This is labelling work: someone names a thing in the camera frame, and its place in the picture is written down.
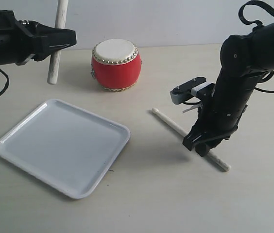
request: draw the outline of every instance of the white table surface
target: white table surface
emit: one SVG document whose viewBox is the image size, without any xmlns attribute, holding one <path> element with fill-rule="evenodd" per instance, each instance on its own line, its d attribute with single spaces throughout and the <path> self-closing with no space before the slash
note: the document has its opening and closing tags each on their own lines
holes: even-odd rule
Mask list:
<svg viewBox="0 0 274 233">
<path fill-rule="evenodd" d="M 197 113 L 183 115 L 169 91 L 197 76 L 215 82 L 220 45 L 139 50 L 139 81 L 119 93 L 91 78 L 89 50 L 62 52 L 57 85 L 47 84 L 49 60 L 1 66 L 11 84 L 0 97 L 0 137 L 58 98 L 126 125 L 131 139 L 81 200 L 0 159 L 0 233 L 274 233 L 274 94 L 255 91 L 239 130 L 213 150 L 232 165 L 224 173 L 149 113 L 157 107 L 189 130 Z M 274 77 L 260 87 L 274 89 Z"/>
</svg>

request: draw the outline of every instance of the red drum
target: red drum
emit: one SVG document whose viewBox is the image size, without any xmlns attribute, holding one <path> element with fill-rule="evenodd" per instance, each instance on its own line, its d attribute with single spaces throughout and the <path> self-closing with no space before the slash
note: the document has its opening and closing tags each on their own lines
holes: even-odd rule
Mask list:
<svg viewBox="0 0 274 233">
<path fill-rule="evenodd" d="M 92 53 L 92 76 L 107 90 L 122 91 L 134 85 L 141 70 L 137 47 L 128 40 L 110 39 Z"/>
</svg>

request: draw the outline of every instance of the white tray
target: white tray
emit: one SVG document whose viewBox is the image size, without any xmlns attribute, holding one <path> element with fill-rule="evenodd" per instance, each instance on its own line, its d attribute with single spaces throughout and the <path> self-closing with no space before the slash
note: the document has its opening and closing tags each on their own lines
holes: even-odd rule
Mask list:
<svg viewBox="0 0 274 233">
<path fill-rule="evenodd" d="M 129 138 L 123 125 L 48 100 L 0 139 L 0 156 L 80 199 L 93 192 Z"/>
</svg>

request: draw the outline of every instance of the tray rim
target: tray rim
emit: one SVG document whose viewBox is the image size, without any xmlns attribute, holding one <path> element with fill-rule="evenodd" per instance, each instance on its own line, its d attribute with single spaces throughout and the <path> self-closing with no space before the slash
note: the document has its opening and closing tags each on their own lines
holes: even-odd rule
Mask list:
<svg viewBox="0 0 274 233">
<path fill-rule="evenodd" d="M 53 187 L 54 189 L 58 190 L 59 192 L 67 195 L 68 197 L 72 198 L 72 199 L 82 199 L 85 198 L 87 196 L 89 196 L 97 187 L 97 185 L 100 183 L 100 181 L 102 180 L 102 178 L 105 176 L 105 174 L 107 173 L 107 171 L 109 170 L 109 168 L 111 167 L 111 165 L 114 163 L 114 161 L 116 160 L 116 158 L 119 156 L 119 154 L 122 152 L 122 150 L 124 149 L 124 147 L 126 146 L 127 142 L 130 139 L 131 136 L 131 132 L 130 130 L 125 126 L 122 125 L 120 123 L 117 123 L 113 120 L 107 119 L 103 116 L 100 116 L 96 113 L 93 113 L 91 111 L 85 110 L 83 108 L 80 108 L 76 105 L 73 105 L 71 103 L 65 102 L 63 100 L 60 99 L 49 99 L 44 101 L 43 103 L 41 103 L 40 105 L 38 105 L 38 107 L 36 107 L 35 109 L 33 109 L 29 114 L 27 114 L 27 116 L 25 116 L 19 123 L 17 123 L 14 127 L 12 127 L 5 135 L 3 135 L 0 138 L 0 148 L 3 145 L 4 141 L 7 140 L 9 137 L 11 137 L 16 131 L 18 131 L 23 125 L 25 125 L 29 120 L 31 120 L 32 118 L 34 118 L 34 116 L 36 116 L 40 111 L 42 111 L 44 108 L 46 108 L 47 106 L 45 106 L 45 104 L 48 104 L 49 102 L 54 102 L 54 101 L 58 101 L 61 102 L 63 104 L 66 104 L 70 107 L 73 107 L 75 109 L 78 109 L 86 114 L 90 114 L 94 117 L 97 117 L 103 121 L 109 122 L 113 125 L 116 125 L 119 128 L 122 128 L 126 131 L 126 138 L 125 140 L 123 140 L 123 142 L 121 143 L 121 145 L 118 147 L 118 149 L 116 150 L 116 152 L 113 154 L 113 156 L 110 157 L 110 161 L 109 163 L 106 163 L 104 169 L 101 171 L 99 177 L 96 179 L 96 181 L 93 183 L 93 185 L 91 186 L 91 188 L 86 191 L 85 193 L 81 193 L 79 195 L 75 195 L 70 193 L 69 191 L 67 191 L 65 188 L 63 188 L 60 185 L 55 185 L 52 182 L 49 182 L 47 179 L 45 179 L 45 177 L 43 176 L 43 171 L 38 171 L 39 169 L 31 166 L 30 164 L 26 164 L 26 162 L 23 162 L 22 160 L 21 163 L 19 163 L 19 161 L 17 161 L 17 157 L 14 157 L 12 154 L 10 153 L 4 153 L 0 150 L 0 157 L 5 159 L 6 161 L 10 162 L 11 164 L 15 165 L 16 167 L 20 168 L 21 170 L 23 170 L 24 172 L 32 175 L 33 177 L 41 180 L 42 182 L 46 183 L 47 185 Z"/>
</svg>

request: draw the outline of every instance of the wooden stick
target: wooden stick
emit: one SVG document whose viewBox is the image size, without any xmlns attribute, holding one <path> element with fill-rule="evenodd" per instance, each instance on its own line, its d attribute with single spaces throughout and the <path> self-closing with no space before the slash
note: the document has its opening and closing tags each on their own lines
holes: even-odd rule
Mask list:
<svg viewBox="0 0 274 233">
<path fill-rule="evenodd" d="M 66 23 L 67 9 L 69 0 L 58 0 L 55 28 L 64 28 Z M 58 78 L 60 61 L 60 51 L 51 55 L 49 66 L 48 83 L 56 84 Z"/>
<path fill-rule="evenodd" d="M 176 122 L 166 116 L 164 113 L 160 112 L 157 108 L 153 108 L 152 112 L 157 115 L 162 121 L 164 121 L 167 125 L 169 125 L 172 129 L 174 129 L 181 136 L 187 136 L 188 132 L 181 128 Z M 220 166 L 224 171 L 229 171 L 231 166 L 224 161 L 222 161 L 217 155 L 213 153 L 208 153 L 207 156 L 215 162 L 218 166 Z"/>
</svg>

